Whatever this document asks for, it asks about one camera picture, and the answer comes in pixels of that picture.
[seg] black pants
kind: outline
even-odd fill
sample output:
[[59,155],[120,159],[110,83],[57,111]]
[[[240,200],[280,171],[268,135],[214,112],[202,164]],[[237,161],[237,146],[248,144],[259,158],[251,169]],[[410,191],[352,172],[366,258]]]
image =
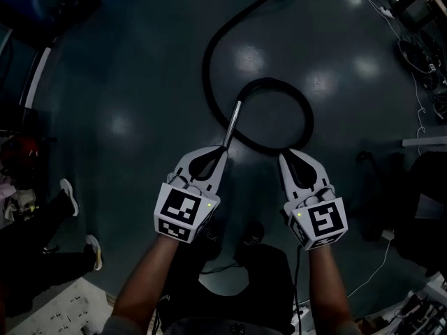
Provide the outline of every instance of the black pants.
[[238,295],[210,292],[199,281],[206,260],[197,244],[181,244],[170,267],[159,305],[161,329],[190,317],[248,322],[292,334],[293,283],[283,251],[260,244],[249,247],[245,268],[249,285]]
[[72,214],[71,201],[61,191],[30,220],[0,230],[0,281],[11,287],[7,316],[31,310],[32,299],[50,286],[73,281],[93,270],[96,255],[91,246],[82,253],[43,254],[61,223]]

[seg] forearm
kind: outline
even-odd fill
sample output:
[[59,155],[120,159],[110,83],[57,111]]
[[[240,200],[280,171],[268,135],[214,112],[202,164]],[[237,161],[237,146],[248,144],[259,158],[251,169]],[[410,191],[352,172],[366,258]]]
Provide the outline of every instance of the forearm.
[[310,299],[315,328],[320,334],[334,334],[351,321],[348,298],[330,246],[309,251]]
[[134,321],[146,334],[179,242],[159,235],[118,296],[112,315]]

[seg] coiled black hose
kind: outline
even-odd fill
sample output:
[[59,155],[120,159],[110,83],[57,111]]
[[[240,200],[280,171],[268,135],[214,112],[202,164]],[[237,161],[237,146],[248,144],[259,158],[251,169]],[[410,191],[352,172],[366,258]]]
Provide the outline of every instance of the coiled black hose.
[[[216,117],[217,121],[224,128],[228,127],[229,122],[225,117],[225,115],[220,110],[219,106],[217,105],[216,98],[214,97],[211,87],[210,64],[211,64],[212,53],[216,48],[217,44],[219,43],[219,41],[222,39],[222,37],[226,35],[227,32],[229,32],[237,23],[239,23],[249,13],[256,10],[259,6],[261,6],[267,1],[269,0],[256,1],[255,3],[251,4],[248,8],[245,8],[240,13],[238,13],[226,24],[224,24],[211,38],[210,42],[208,43],[207,49],[205,50],[202,63],[202,82],[203,82],[203,89],[205,92],[205,98],[211,109],[212,114]],[[259,80],[254,80],[253,82],[247,84],[239,93],[237,101],[245,100],[253,91],[257,89],[273,89],[277,91],[282,91],[288,94],[289,96],[293,97],[300,104],[304,112],[305,128],[303,130],[303,133],[297,142],[285,148],[265,147],[249,139],[238,130],[234,130],[234,136],[251,149],[267,155],[276,156],[287,148],[293,148],[293,149],[303,148],[309,141],[310,137],[312,136],[312,132],[314,131],[314,114],[312,113],[312,108],[307,99],[303,96],[303,94],[300,91],[298,91],[294,86],[290,85],[289,83],[267,77],[267,78],[261,78]]]

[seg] leg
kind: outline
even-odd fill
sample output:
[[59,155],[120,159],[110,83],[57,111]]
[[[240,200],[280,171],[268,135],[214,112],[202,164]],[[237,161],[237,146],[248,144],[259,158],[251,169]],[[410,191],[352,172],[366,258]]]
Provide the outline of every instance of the leg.
[[6,300],[7,316],[13,317],[31,310],[34,297],[52,285],[74,281],[93,270],[96,254],[87,244],[83,253],[53,253],[40,255],[20,273]]
[[250,246],[244,266],[249,285],[226,307],[236,311],[229,318],[292,334],[294,290],[286,254],[265,244]]
[[41,251],[53,238],[62,221],[73,214],[70,198],[61,191],[49,204],[36,210],[28,221],[14,222],[0,230],[0,249],[15,253]]
[[213,294],[198,281],[205,263],[216,258],[220,252],[217,238],[212,234],[212,220],[210,223],[191,244],[181,243],[177,249],[157,306],[163,331],[182,318],[204,316],[199,303],[211,305],[209,298]]

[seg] person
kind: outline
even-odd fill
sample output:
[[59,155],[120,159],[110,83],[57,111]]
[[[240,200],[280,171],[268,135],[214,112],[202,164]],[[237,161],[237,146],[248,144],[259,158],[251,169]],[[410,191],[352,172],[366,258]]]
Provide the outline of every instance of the person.
[[[247,269],[249,284],[223,297],[198,281],[207,260],[219,253],[216,234],[212,221],[191,244],[159,234],[120,292],[102,334],[146,334],[155,309],[167,335],[292,334],[295,290],[284,252],[262,244],[263,226],[251,223],[234,257]],[[330,246],[310,250],[309,259],[316,332],[361,334]]]
[[102,267],[101,247],[91,234],[83,252],[44,253],[61,223],[79,213],[71,184],[62,179],[60,186],[59,194],[32,218],[0,230],[0,334],[5,317],[30,311],[36,295]]

